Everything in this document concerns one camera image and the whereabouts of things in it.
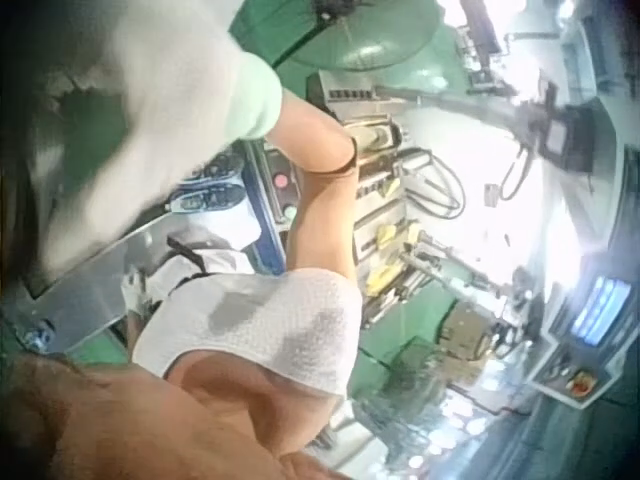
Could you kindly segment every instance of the person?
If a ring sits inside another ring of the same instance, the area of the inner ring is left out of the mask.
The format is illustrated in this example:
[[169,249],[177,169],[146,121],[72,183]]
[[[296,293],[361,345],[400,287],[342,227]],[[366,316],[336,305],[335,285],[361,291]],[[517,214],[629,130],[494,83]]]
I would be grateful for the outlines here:
[[[340,478],[300,450],[344,396],[357,352],[357,146],[242,52],[203,2],[131,0],[113,24],[104,65],[117,73],[131,131],[54,214],[41,244],[47,271],[113,241],[231,141],[265,135],[301,172],[287,272],[186,269],[144,329],[144,279],[128,276],[133,363],[16,359],[0,405],[12,452],[2,461],[21,466],[21,478]],[[215,263],[217,254],[195,253]]]

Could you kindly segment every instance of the display screen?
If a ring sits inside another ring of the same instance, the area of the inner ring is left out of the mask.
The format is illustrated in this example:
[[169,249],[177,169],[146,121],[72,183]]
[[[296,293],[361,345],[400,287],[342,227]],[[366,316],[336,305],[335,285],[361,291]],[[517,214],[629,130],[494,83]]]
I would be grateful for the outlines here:
[[597,346],[607,334],[631,294],[631,285],[598,277],[571,333],[587,345]]

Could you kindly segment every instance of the green floor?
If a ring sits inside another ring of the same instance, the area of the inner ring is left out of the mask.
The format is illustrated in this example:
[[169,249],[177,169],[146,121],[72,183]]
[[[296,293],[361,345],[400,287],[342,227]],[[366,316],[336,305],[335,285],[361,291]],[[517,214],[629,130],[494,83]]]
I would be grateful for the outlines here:
[[[417,53],[405,59],[401,64],[382,70],[368,72],[379,83],[389,86],[429,89],[434,79],[442,83],[444,79],[449,89],[464,91],[467,88],[465,74],[455,53],[453,32],[441,22],[434,0],[410,0],[416,2],[423,18],[420,20],[421,38],[428,42]],[[252,51],[267,61],[273,61],[290,44],[295,42],[312,25],[313,18],[308,11],[309,0],[247,0],[236,21],[232,33],[246,50]],[[379,17],[363,17],[354,26],[357,32],[370,32],[377,38],[379,29],[395,29],[389,38],[407,38],[402,26],[406,20],[403,12],[386,11],[385,21],[380,25]],[[331,50],[332,55],[347,58],[351,53],[348,45],[335,46],[331,38],[318,37],[313,44],[315,51]],[[308,63],[308,53],[299,57]],[[308,64],[296,61],[296,58],[284,63],[278,73],[283,84],[304,96],[306,77],[316,69]],[[87,162],[87,152],[102,152],[101,158],[112,151],[125,131],[124,118],[119,104],[113,100],[90,100],[79,97],[71,108],[67,138],[72,144],[70,162],[72,174],[68,178],[67,188],[74,190],[87,178],[99,164]],[[100,115],[101,122],[87,122],[87,115]],[[449,310],[453,298],[436,284],[427,286],[406,305],[398,306],[387,317],[368,331],[362,333],[361,346],[368,354],[381,362],[390,361],[409,339],[420,335],[433,339],[434,333]],[[88,340],[71,352],[75,360],[81,363],[126,361],[123,347],[109,334],[99,335]],[[353,374],[351,391],[361,394],[377,388],[386,377],[386,370],[377,361],[360,354]]]

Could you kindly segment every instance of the floor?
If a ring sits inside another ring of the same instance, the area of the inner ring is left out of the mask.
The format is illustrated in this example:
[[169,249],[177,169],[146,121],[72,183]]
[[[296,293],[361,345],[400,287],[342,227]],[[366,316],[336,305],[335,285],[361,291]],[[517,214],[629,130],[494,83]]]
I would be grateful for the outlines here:
[[[313,25],[308,3],[308,0],[247,0],[234,21],[231,32],[243,48],[267,61],[273,61]],[[392,8],[384,12],[389,31],[385,38],[407,41],[415,49],[418,44],[409,39],[407,32],[401,31],[401,27],[410,16],[407,13],[418,11],[420,16],[417,16],[419,21],[416,25],[419,26],[422,44],[418,45],[417,51],[411,51],[410,58],[404,58],[399,65],[369,74],[391,86],[429,89],[435,83],[440,87],[445,85],[453,90],[464,91],[466,77],[456,57],[454,37],[449,27],[442,24],[442,16],[435,1],[410,0],[407,5],[414,10]],[[371,15],[358,17],[355,23],[345,27],[350,35],[362,37],[359,40],[360,49],[363,48],[362,42],[376,42],[375,39],[379,38],[380,18],[376,17],[375,11],[374,9]],[[278,69],[283,84],[304,96],[305,79],[316,71],[309,64],[309,56],[313,57],[317,52],[320,52],[318,55],[323,51],[326,53],[322,59],[325,63],[334,59],[336,62],[349,61],[353,57],[353,46],[349,42],[336,46],[336,42],[331,39],[331,35],[344,36],[345,28],[337,33],[325,32],[324,37],[318,37],[311,45],[311,54],[302,50],[298,56],[285,62]],[[73,192],[93,173],[102,159],[107,158],[116,148],[126,124],[115,99],[78,95],[67,103],[67,108],[66,116],[70,120],[66,134],[70,145],[68,161],[71,173],[65,188]],[[88,121],[96,118],[100,118],[100,121]],[[94,158],[95,161],[88,162],[87,158]],[[366,354],[358,357],[351,392],[361,394],[380,386],[386,378],[386,369],[382,365],[390,361],[402,345],[414,336],[433,339],[437,326],[452,302],[453,298],[441,287],[431,284],[410,303],[398,306],[372,329],[363,332],[361,347]],[[123,347],[110,333],[88,340],[71,352],[71,356],[81,363],[126,361]]]

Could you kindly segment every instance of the yellow object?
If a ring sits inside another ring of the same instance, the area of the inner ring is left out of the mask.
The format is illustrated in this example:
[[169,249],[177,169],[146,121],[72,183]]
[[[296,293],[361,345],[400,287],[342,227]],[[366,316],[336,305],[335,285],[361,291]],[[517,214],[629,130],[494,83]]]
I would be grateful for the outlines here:
[[372,270],[367,278],[367,296],[377,297],[380,295],[380,292],[382,292],[394,278],[400,275],[403,268],[404,263],[401,260],[396,260],[391,265],[384,265]]
[[376,232],[376,246],[378,250],[382,250],[384,247],[389,245],[394,238],[396,238],[396,234],[398,233],[398,227],[395,225],[381,225],[378,227],[378,231]]
[[420,238],[420,231],[422,230],[419,222],[413,222],[409,225],[407,231],[407,243],[410,245],[415,245],[418,243],[418,238]]
[[389,180],[388,182],[385,182],[381,187],[380,187],[380,195],[382,195],[382,198],[387,198],[390,195],[393,195],[393,193],[398,190],[398,188],[400,188],[400,179],[399,178],[394,178],[393,180]]

